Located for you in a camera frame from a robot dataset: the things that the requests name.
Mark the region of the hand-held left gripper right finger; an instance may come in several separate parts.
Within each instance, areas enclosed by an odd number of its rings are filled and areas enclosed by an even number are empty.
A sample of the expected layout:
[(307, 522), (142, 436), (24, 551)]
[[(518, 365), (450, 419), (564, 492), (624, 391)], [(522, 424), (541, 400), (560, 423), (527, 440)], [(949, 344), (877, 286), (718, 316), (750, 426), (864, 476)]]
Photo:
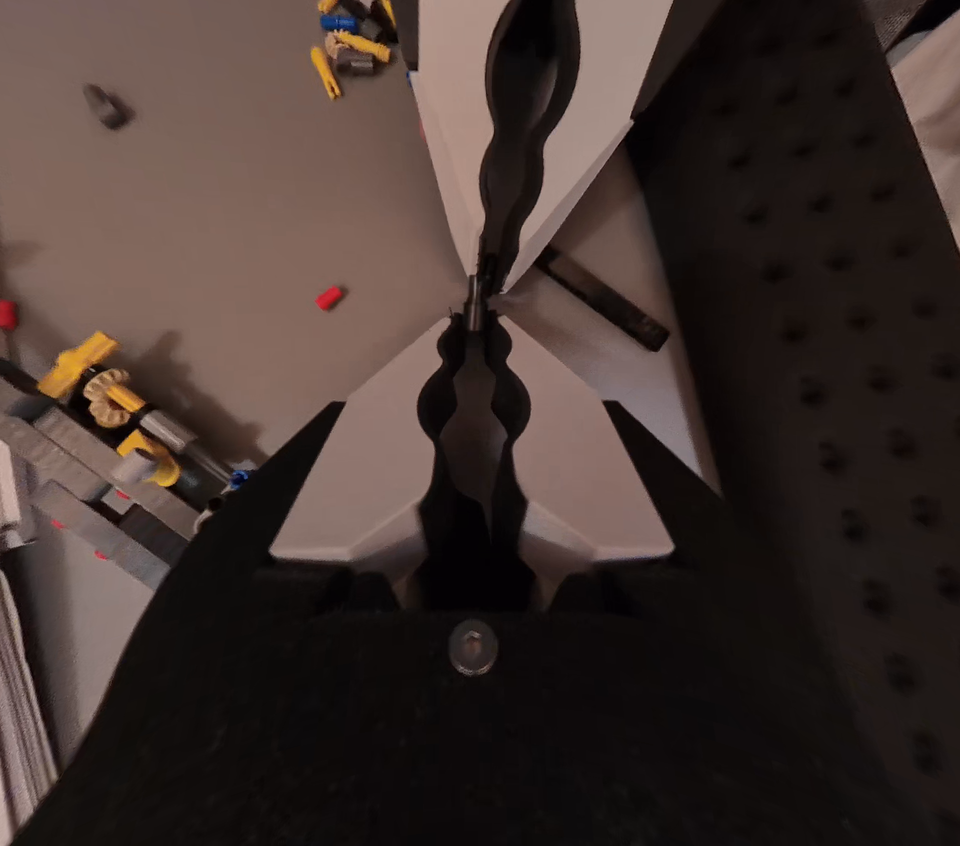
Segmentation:
[(487, 323), (491, 409), (505, 432), (493, 539), (541, 584), (675, 544), (599, 395), (509, 317)]

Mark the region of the open instruction booklet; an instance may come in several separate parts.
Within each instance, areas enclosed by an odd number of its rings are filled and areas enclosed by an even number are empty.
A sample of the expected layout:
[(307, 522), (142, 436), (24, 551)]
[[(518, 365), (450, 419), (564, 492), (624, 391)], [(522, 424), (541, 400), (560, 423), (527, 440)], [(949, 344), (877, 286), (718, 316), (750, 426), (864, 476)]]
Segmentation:
[[(35, 538), (23, 462), (1, 444), (1, 555)], [(19, 610), (1, 572), (1, 843), (11, 844), (59, 780)]]

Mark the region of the grey lego beam assembly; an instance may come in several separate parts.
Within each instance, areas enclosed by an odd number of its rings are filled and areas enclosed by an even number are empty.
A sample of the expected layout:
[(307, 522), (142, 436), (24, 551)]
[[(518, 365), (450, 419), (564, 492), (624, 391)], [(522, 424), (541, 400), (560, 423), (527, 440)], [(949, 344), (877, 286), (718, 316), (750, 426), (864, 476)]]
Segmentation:
[(138, 396), (95, 333), (39, 380), (2, 331), (2, 552), (43, 523), (156, 591), (201, 526), (257, 468), (211, 455), (196, 433)]

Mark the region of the black dimpled foam mat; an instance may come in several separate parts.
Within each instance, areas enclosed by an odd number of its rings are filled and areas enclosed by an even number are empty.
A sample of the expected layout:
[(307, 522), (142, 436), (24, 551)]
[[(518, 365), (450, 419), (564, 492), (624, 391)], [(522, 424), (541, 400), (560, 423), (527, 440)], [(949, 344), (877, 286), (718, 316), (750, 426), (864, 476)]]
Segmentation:
[(858, 0), (724, 0), (626, 148), (723, 491), (958, 844), (958, 250)]

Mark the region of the dark grey lego pin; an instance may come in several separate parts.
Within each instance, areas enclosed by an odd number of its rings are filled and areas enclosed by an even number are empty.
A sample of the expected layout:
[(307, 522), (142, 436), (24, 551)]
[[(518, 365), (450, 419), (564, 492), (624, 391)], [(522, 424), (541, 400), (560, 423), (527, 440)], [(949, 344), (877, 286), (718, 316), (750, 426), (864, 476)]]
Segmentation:
[(115, 93), (94, 83), (84, 83), (81, 92), (90, 113), (107, 130), (117, 131), (134, 121), (136, 112)]

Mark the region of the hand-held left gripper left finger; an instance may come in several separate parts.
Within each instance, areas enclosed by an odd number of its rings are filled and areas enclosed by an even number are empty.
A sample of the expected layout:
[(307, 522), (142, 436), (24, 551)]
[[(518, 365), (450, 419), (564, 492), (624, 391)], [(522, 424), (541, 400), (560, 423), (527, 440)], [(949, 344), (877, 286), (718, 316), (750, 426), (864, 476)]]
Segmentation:
[(425, 562), (424, 505), (450, 484), (442, 434), (458, 405), (463, 321), (437, 322), (347, 399), (271, 544), (274, 559), (392, 584)]

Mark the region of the long black lego beam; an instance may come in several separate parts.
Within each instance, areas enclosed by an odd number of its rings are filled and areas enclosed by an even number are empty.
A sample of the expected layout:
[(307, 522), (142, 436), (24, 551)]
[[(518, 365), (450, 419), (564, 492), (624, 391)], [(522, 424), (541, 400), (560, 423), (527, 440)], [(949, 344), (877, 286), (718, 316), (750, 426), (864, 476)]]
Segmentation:
[(658, 352), (669, 330), (616, 289), (549, 244), (537, 257), (535, 267), (557, 285), (650, 352)]

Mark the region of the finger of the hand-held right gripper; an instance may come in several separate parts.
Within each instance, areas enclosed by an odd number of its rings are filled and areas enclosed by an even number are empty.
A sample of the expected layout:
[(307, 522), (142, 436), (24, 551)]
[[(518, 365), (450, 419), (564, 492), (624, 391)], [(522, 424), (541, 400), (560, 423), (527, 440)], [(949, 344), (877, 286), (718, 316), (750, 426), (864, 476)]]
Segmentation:
[(513, 0), (417, 0), (411, 83), (451, 239), (479, 277), (488, 208), (484, 160), (495, 136), (488, 88), (498, 27)]
[(557, 71), (505, 223), (497, 291), (534, 264), (633, 124), (674, 0), (557, 0)]

